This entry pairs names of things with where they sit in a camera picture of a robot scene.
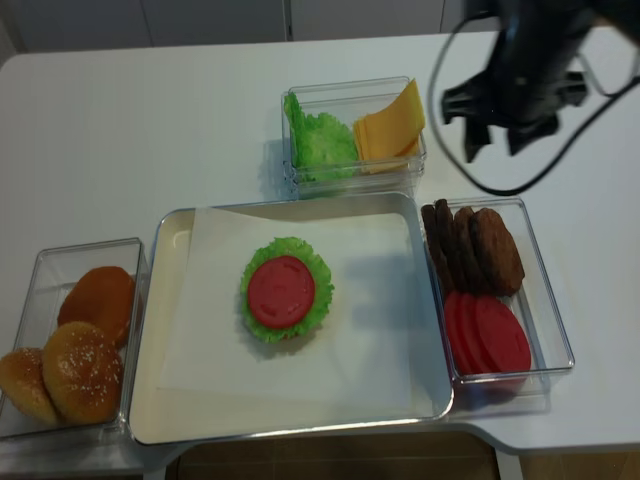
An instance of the sesame seed bun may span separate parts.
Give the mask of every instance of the sesame seed bun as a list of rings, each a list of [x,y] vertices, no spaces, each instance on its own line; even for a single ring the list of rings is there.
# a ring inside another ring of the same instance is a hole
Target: sesame seed bun
[[[111,420],[120,404],[122,361],[97,327],[71,322],[58,328],[44,347],[44,383],[70,423]]]
[[[120,267],[100,267],[87,272],[65,298],[58,326],[87,322],[101,329],[116,348],[127,341],[135,282]]]
[[[51,426],[58,423],[58,415],[42,380],[42,350],[39,348],[20,348],[2,357],[0,389],[25,415]]]

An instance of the white countertop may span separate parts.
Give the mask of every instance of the white countertop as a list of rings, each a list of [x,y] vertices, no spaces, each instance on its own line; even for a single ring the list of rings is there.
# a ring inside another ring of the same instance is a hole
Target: white countertop
[[[441,88],[477,73],[491,33],[456,39]],[[444,36],[156,48],[19,56],[0,71],[0,354],[12,347],[36,254],[140,237],[179,207],[282,198],[280,96],[290,86],[406,75],[426,91]],[[598,29],[585,52],[610,90],[631,47]],[[530,177],[602,102],[562,113],[559,135],[518,157],[486,148],[474,172],[494,186]],[[523,198],[576,357],[547,410],[454,415],[509,450],[640,444],[640,90],[574,146]],[[445,127],[460,153],[461,124]],[[429,150],[417,201],[477,196]]]

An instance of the brown patty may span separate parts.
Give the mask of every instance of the brown patty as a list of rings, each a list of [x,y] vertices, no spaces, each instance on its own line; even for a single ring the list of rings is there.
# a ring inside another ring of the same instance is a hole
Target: brown patty
[[[469,219],[473,216],[471,207],[461,208],[453,219],[453,227],[458,241],[458,250],[462,261],[462,268],[469,286],[469,291],[475,295],[491,293],[487,279],[478,265],[469,237]]]
[[[447,258],[444,256],[444,253],[442,253],[442,248],[440,247],[438,227],[436,224],[436,211],[435,208],[433,208],[433,205],[425,205],[422,207],[421,213],[424,229],[427,233],[427,245],[429,246],[431,261],[433,262],[438,278],[440,279],[442,296],[443,298],[447,298],[449,293],[455,290],[455,286],[453,284],[451,274],[449,273]]]
[[[469,287],[464,276],[461,253],[453,227],[453,215],[445,199],[436,202],[436,224],[440,246],[447,257],[447,265],[449,265],[453,283],[459,292],[467,292]]]
[[[483,208],[469,220],[469,234],[478,264],[494,293],[510,296],[520,290],[524,269],[502,217],[490,208]]]

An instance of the clear plastic container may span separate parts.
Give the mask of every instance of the clear plastic container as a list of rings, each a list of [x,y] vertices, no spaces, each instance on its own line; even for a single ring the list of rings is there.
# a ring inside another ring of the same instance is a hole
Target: clear plastic container
[[[67,294],[89,270],[119,266],[135,280],[135,296],[127,345],[120,351],[124,364],[122,393],[117,415],[109,422],[87,426],[51,428],[20,413],[3,395],[0,398],[0,454],[7,448],[25,454],[41,448],[65,448],[70,444],[98,445],[129,435],[128,416],[140,343],[149,270],[142,242],[115,240],[43,250],[36,258],[14,349],[43,348],[57,328],[58,312]]]
[[[308,87],[293,87],[305,114],[326,112],[349,128],[356,120],[387,107],[408,85],[409,78],[394,77],[361,82],[334,83]],[[376,167],[389,167],[379,173],[369,173],[371,164],[362,162],[331,165],[321,168],[296,168],[295,142],[289,121],[284,113],[282,98],[282,142],[284,174],[294,198],[350,195],[381,191],[403,192],[413,196],[424,173],[427,155],[424,137],[420,134],[417,155],[393,157],[376,162]]]
[[[574,357],[524,203],[519,198],[467,199],[448,203],[453,214],[465,206],[470,206],[476,212],[481,208],[492,208],[500,214],[511,232],[520,253],[525,278],[518,293],[501,300],[511,309],[522,326],[532,355],[531,369],[528,371],[460,374],[453,361],[451,345],[444,325],[442,293],[429,257],[441,333],[445,340],[454,383],[454,405],[456,408],[462,406],[474,409],[487,404],[503,403],[516,396],[548,393],[560,375],[571,371]]]

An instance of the white paper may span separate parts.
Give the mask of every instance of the white paper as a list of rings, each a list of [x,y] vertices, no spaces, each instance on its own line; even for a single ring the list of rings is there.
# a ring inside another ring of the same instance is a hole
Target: white paper
[[[267,345],[243,324],[239,283],[255,251],[286,236],[324,258],[335,291],[314,334]],[[158,387],[407,408],[412,274],[398,214],[279,222],[198,209]]]

